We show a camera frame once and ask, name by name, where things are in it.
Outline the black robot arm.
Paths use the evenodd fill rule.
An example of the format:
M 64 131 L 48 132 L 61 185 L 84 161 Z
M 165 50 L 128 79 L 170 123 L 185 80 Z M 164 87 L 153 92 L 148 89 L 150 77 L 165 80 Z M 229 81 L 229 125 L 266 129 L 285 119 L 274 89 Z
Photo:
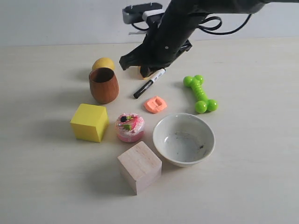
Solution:
M 188 38 L 195 29 L 202 29 L 211 14 L 254 14 L 267 0 L 172 0 L 166 9 L 159 3 L 127 6 L 122 10 L 123 21 L 135 25 L 146 22 L 146 36 L 138 47 L 122 56 L 123 70 L 141 67 L 143 77 L 169 67 L 192 47 Z

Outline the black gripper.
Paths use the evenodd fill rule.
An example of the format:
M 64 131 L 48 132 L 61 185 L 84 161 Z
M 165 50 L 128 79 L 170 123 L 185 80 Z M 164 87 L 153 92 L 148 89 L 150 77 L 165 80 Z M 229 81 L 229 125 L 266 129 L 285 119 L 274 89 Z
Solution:
M 149 30 L 142 44 L 121 56 L 122 70 L 140 66 L 143 78 L 170 66 L 182 52 L 192 34 L 192 4 L 170 4 L 166 10 L 160 4 L 142 5 L 142 18 Z

